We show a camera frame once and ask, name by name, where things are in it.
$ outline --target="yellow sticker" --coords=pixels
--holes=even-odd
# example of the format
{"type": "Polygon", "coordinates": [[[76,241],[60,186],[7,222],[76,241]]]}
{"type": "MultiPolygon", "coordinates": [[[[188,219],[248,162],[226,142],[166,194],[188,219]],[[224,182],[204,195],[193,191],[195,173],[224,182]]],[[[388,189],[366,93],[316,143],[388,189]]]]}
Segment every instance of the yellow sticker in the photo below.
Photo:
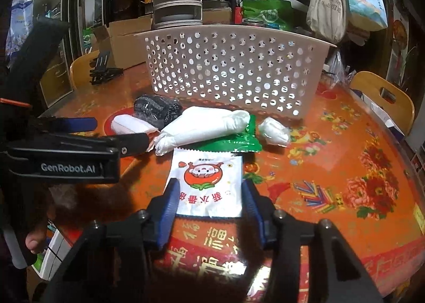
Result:
{"type": "Polygon", "coordinates": [[[417,203],[415,204],[415,208],[413,209],[413,215],[414,215],[416,221],[418,222],[422,233],[424,233],[425,232],[425,217],[422,214],[421,209],[419,208],[417,203]]]}

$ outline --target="orange band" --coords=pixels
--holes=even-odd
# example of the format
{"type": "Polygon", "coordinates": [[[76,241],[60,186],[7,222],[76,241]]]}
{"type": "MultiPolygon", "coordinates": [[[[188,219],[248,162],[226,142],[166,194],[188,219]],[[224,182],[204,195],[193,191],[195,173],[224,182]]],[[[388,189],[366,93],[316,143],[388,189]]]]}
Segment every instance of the orange band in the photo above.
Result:
{"type": "Polygon", "coordinates": [[[6,99],[6,98],[0,98],[0,103],[10,104],[14,106],[21,106],[22,108],[29,108],[29,109],[32,108],[31,104],[24,103],[22,101],[13,101],[11,99],[6,99]]]}

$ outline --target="orange tablecloth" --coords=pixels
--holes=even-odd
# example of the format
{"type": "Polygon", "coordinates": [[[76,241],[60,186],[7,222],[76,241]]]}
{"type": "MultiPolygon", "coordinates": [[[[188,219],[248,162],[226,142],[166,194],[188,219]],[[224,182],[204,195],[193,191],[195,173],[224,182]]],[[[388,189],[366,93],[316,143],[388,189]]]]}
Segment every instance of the orange tablecloth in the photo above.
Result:
{"type": "MultiPolygon", "coordinates": [[[[96,117],[97,129],[86,135],[103,135],[111,115],[151,91],[140,65],[107,84],[76,91],[55,115],[96,117]]],[[[257,123],[265,117],[257,116],[257,123]]],[[[381,294],[389,294],[425,260],[425,238],[413,216],[415,203],[423,211],[425,203],[401,149],[360,99],[339,86],[327,91],[323,83],[307,117],[291,124],[291,138],[286,149],[264,145],[264,151],[247,155],[244,177],[300,220],[331,219],[381,294]],[[319,203],[310,205],[309,199],[319,203]]],[[[145,208],[162,193],[171,157],[150,153],[122,159],[119,184],[78,189],[77,208],[59,211],[56,224],[75,241],[90,220],[115,220],[145,208]]],[[[300,302],[307,299],[309,281],[306,249],[302,254],[300,302]]],[[[156,266],[229,281],[244,272],[244,259],[234,224],[177,218],[165,257],[156,266]]],[[[262,295],[270,262],[266,259],[260,268],[248,301],[262,295]]]]}

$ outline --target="rolled white plastic bag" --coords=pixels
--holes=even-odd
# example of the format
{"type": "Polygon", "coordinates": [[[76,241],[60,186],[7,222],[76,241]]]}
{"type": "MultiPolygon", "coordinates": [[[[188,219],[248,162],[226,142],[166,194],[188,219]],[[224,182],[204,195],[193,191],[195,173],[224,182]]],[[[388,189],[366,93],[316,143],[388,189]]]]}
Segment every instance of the rolled white plastic bag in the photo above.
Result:
{"type": "Polygon", "coordinates": [[[287,147],[291,143],[289,128],[274,118],[267,117],[259,126],[260,134],[266,138],[269,145],[287,147]]]}
{"type": "Polygon", "coordinates": [[[139,120],[131,115],[117,115],[111,122],[110,125],[112,131],[119,134],[134,134],[134,133],[146,133],[150,134],[158,131],[153,125],[146,121],[139,120]]]}
{"type": "Polygon", "coordinates": [[[240,133],[248,122],[249,113],[245,110],[192,106],[154,139],[155,153],[164,155],[180,146],[240,133]]]}

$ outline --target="canvas tote bag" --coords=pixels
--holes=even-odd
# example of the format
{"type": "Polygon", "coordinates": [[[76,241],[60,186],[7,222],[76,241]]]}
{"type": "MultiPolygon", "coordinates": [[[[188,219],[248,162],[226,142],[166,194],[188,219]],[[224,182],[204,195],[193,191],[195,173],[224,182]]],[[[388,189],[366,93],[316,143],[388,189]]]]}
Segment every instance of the canvas tote bag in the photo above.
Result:
{"type": "Polygon", "coordinates": [[[347,26],[346,0],[310,0],[306,22],[318,38],[339,43],[347,26]]]}

